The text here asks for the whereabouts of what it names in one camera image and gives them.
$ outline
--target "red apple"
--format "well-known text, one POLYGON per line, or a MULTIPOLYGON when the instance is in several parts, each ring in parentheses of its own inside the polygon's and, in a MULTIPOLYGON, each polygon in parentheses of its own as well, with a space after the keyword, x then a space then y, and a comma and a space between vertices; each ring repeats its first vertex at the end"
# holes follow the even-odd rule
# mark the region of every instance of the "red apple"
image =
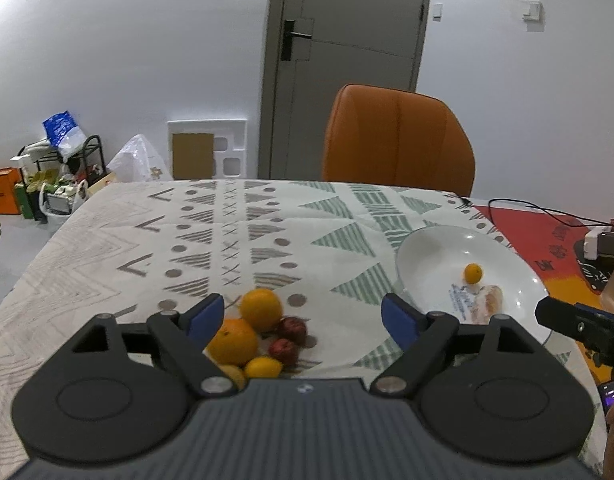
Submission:
POLYGON ((307 325, 299 317, 284 317, 278 323, 276 333, 279 337, 289 339, 289 341, 293 341, 298 346, 305 346, 307 325))
POLYGON ((289 339, 276 339, 271 345, 267 353, 270 357, 279 360, 285 366, 293 366, 298 361, 298 346, 289 339))

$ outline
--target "orange box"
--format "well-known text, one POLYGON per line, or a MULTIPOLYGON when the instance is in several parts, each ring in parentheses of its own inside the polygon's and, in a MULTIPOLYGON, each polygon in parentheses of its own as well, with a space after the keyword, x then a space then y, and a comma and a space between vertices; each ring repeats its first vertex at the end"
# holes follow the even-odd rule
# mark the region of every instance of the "orange box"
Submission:
POLYGON ((15 168, 0 170, 0 215, 18 215, 18 203, 14 196, 14 184, 20 182, 20 173, 15 168))

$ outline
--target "small orange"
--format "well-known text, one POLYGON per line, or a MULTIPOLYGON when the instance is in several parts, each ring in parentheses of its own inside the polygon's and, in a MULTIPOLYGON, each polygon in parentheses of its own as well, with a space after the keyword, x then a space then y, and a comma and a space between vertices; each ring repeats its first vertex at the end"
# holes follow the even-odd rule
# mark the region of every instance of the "small orange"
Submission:
POLYGON ((282 362, 266 355, 254 357, 245 366, 245 375, 250 379, 276 379, 282 371, 282 362))
POLYGON ((256 357, 258 337, 244 319, 225 319, 207 351, 220 365, 244 365, 256 357))
POLYGON ((269 332, 283 317, 283 304, 268 288, 255 288, 245 294, 239 310, 256 332, 269 332))
POLYGON ((479 264, 469 264, 465 267, 463 277, 469 285, 475 285, 482 280, 482 267, 479 264))

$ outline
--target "blue gripper pad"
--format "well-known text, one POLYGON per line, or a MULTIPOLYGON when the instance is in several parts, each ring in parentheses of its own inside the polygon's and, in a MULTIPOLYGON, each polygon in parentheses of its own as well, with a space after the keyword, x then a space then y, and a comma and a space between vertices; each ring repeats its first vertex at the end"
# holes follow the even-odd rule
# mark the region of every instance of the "blue gripper pad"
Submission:
POLYGON ((395 294, 386 294, 381 303, 383 326, 404 351, 427 328, 427 318, 395 294))
POLYGON ((223 324, 225 300, 220 294, 210 294, 186 313, 180 315, 178 325, 201 348, 205 348, 223 324))

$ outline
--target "white plastic bag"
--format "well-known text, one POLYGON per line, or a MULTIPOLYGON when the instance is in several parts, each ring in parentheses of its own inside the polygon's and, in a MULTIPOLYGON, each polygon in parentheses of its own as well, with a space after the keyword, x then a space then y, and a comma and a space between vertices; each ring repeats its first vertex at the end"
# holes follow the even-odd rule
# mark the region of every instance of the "white plastic bag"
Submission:
POLYGON ((67 160, 78 152, 87 140, 79 125, 67 111, 51 116, 47 121, 43 121, 43 126, 47 139, 53 147, 58 149, 63 160, 67 160))
POLYGON ((173 180, 165 161, 145 136, 133 136, 108 164, 118 182, 173 180))

